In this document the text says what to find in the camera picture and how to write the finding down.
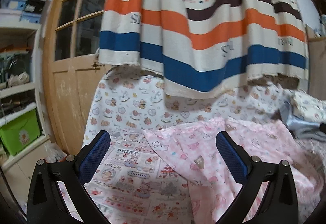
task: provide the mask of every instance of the pink blanket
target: pink blanket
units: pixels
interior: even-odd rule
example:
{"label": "pink blanket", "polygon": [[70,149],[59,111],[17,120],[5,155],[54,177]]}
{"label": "pink blanket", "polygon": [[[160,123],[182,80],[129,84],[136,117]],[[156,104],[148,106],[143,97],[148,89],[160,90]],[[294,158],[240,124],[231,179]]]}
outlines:
{"label": "pink blanket", "polygon": [[[159,131],[146,130],[146,139],[154,151],[188,180],[195,222],[218,221],[242,187],[234,181],[216,149],[216,134],[223,130],[250,156],[270,163],[283,159],[290,163],[298,195],[299,221],[305,221],[320,200],[323,180],[281,121],[260,125],[214,118]],[[266,186],[267,183],[262,184],[245,220],[255,215]]]}

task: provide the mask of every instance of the silver bolt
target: silver bolt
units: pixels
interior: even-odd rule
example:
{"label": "silver bolt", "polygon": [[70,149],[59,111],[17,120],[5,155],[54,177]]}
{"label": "silver bolt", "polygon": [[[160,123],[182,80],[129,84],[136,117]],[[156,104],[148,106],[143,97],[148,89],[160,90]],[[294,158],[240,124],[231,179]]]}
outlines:
{"label": "silver bolt", "polygon": [[282,165],[286,167],[289,165],[289,163],[286,160],[282,160]]}
{"label": "silver bolt", "polygon": [[257,157],[257,156],[252,156],[251,159],[252,159],[253,162],[259,162],[260,161],[260,158]]}
{"label": "silver bolt", "polygon": [[40,159],[40,160],[37,161],[37,164],[38,165],[42,165],[43,163],[44,163],[44,160],[43,159]]}
{"label": "silver bolt", "polygon": [[69,155],[69,156],[66,157],[66,161],[73,161],[74,158],[75,158],[74,155]]}

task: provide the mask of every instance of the clear plastic bag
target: clear plastic bag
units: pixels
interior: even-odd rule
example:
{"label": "clear plastic bag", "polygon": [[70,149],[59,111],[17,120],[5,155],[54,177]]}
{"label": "clear plastic bag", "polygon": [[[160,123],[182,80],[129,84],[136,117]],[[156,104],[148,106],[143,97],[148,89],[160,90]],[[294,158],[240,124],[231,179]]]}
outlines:
{"label": "clear plastic bag", "polygon": [[45,143],[45,151],[48,156],[45,158],[47,163],[58,162],[64,160],[67,156],[56,143],[46,142]]}

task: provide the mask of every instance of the black cable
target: black cable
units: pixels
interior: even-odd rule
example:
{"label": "black cable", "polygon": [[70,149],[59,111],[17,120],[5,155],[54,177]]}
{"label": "black cable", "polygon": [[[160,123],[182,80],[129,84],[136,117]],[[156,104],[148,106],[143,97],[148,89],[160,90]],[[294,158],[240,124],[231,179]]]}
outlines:
{"label": "black cable", "polygon": [[22,207],[19,205],[19,203],[18,203],[18,201],[17,201],[14,193],[12,192],[12,190],[11,190],[11,188],[9,186],[9,183],[8,183],[8,181],[7,181],[7,179],[6,179],[5,175],[4,175],[4,172],[3,172],[2,168],[1,168],[1,166],[0,166],[0,175],[2,176],[2,178],[4,180],[4,184],[6,185],[8,191],[10,193],[11,198],[13,199],[13,201],[15,202],[15,204],[18,206],[18,208],[22,212],[23,216],[24,217],[27,217],[26,213],[24,212],[24,210],[22,209]]}

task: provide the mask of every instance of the striped curtain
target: striped curtain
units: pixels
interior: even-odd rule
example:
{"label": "striped curtain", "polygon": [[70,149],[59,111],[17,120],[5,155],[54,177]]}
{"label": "striped curtain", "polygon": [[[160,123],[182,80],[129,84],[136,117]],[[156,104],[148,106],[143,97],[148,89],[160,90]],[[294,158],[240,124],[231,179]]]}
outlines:
{"label": "striped curtain", "polygon": [[99,62],[140,65],[165,92],[213,98],[248,80],[308,78],[296,0],[106,0]]}

